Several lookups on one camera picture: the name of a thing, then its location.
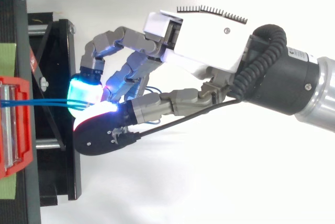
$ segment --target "black cylindrical joint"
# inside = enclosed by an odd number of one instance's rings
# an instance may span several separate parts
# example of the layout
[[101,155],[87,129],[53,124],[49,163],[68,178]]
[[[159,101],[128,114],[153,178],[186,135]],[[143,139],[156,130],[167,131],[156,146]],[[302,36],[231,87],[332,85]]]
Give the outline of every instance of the black cylindrical joint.
[[[250,38],[247,59],[256,58],[268,43]],[[310,101],[319,80],[319,65],[307,53],[287,47],[266,75],[257,80],[245,99],[287,115],[300,112]]]
[[93,70],[87,67],[80,67],[79,79],[87,84],[97,85],[100,83],[101,75],[103,71]]

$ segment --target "black cable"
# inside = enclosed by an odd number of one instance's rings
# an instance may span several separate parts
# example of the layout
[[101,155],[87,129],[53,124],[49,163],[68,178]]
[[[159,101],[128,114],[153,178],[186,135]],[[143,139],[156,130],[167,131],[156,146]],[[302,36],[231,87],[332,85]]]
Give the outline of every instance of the black cable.
[[254,85],[258,78],[264,76],[283,54],[284,49],[287,49],[285,31],[277,25],[261,26],[253,32],[253,35],[269,41],[270,45],[260,57],[256,58],[235,77],[228,96],[241,101],[244,100],[251,85]]
[[150,129],[150,130],[147,130],[147,131],[144,131],[144,132],[141,132],[140,133],[140,136],[141,137],[144,137],[146,135],[149,135],[149,134],[152,134],[152,133],[155,133],[155,132],[158,132],[158,131],[161,131],[161,130],[165,130],[166,128],[169,128],[169,127],[172,127],[172,126],[175,126],[175,125],[178,125],[180,123],[183,123],[185,121],[188,121],[190,119],[193,119],[195,117],[198,117],[202,114],[205,114],[205,113],[208,113],[210,112],[211,110],[215,110],[215,109],[218,109],[220,107],[224,107],[224,106],[228,106],[228,105],[233,105],[233,104],[238,104],[239,102],[241,102],[240,100],[238,99],[234,99],[234,100],[231,100],[231,101],[227,101],[227,102],[223,102],[223,103],[220,103],[220,104],[217,104],[217,105],[212,105],[210,107],[207,107],[203,110],[200,110],[196,113],[193,113],[191,115],[188,115],[184,118],[181,118],[181,119],[178,119],[178,120],[175,120],[173,122],[170,122],[170,123],[167,123],[167,124],[164,124],[162,126],[158,126],[158,127],[155,127],[153,129]]

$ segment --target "white wall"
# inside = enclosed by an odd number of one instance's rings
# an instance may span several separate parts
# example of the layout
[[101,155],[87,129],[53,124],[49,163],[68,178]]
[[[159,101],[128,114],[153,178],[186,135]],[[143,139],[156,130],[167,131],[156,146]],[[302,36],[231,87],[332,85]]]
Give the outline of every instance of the white wall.
[[[197,4],[246,16],[252,28],[278,24],[288,45],[334,56],[334,0],[28,0],[28,11],[55,11],[76,25],[78,65],[96,34],[141,30],[148,12]],[[104,80],[128,54],[107,59]],[[149,84],[168,92],[201,82],[164,65]],[[245,103],[222,108],[123,150],[82,156],[82,196],[42,208],[42,223],[334,223],[334,153],[333,133],[293,116]]]

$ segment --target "metal rod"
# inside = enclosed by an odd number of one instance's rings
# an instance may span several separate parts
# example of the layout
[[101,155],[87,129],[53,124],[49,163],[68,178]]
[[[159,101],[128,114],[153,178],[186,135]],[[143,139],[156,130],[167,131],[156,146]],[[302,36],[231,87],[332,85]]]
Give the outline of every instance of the metal rod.
[[28,34],[30,36],[43,36],[46,32],[48,25],[29,25]]
[[57,149],[60,148],[57,139],[37,139],[36,149]]
[[[0,97],[4,100],[10,100],[9,97],[9,86],[1,85],[1,95]],[[4,138],[4,159],[5,159],[5,169],[10,168],[14,164],[13,159],[13,145],[12,145],[12,126],[10,124],[10,118],[12,117],[10,107],[1,108],[2,115],[2,126],[3,126],[3,138]]]

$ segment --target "blue wire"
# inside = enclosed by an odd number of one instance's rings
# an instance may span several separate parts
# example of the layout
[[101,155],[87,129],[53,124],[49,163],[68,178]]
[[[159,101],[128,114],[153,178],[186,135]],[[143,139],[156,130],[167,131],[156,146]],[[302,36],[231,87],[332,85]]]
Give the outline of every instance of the blue wire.
[[162,94],[162,91],[161,91],[160,89],[156,88],[156,87],[153,87],[153,86],[147,86],[147,88],[149,88],[149,89],[155,89],[156,91],[158,91],[159,93]]
[[68,105],[68,104],[60,104],[60,103],[1,103],[1,107],[15,107],[15,106],[59,106],[59,107],[67,107],[75,110],[83,110],[86,108],[84,105]]
[[151,89],[148,89],[148,88],[146,88],[146,91],[150,91],[151,93],[153,93],[153,90],[151,90]]
[[50,102],[26,102],[25,100],[21,100],[19,102],[10,102],[10,103],[3,103],[3,105],[35,105],[35,104],[43,104],[43,105],[62,105],[62,106],[76,106],[76,107],[81,107],[81,108],[86,108],[88,105],[71,105],[71,104],[63,104],[63,103],[50,103]]
[[159,125],[161,123],[161,120],[159,119],[158,122],[146,122],[146,124],[149,125]]
[[20,103],[20,102],[71,102],[71,103],[79,103],[79,104],[89,104],[92,105],[92,103],[88,103],[85,101],[80,101],[80,100],[73,100],[73,99],[62,99],[62,98],[57,98],[57,99],[28,99],[28,100],[0,100],[1,103]]

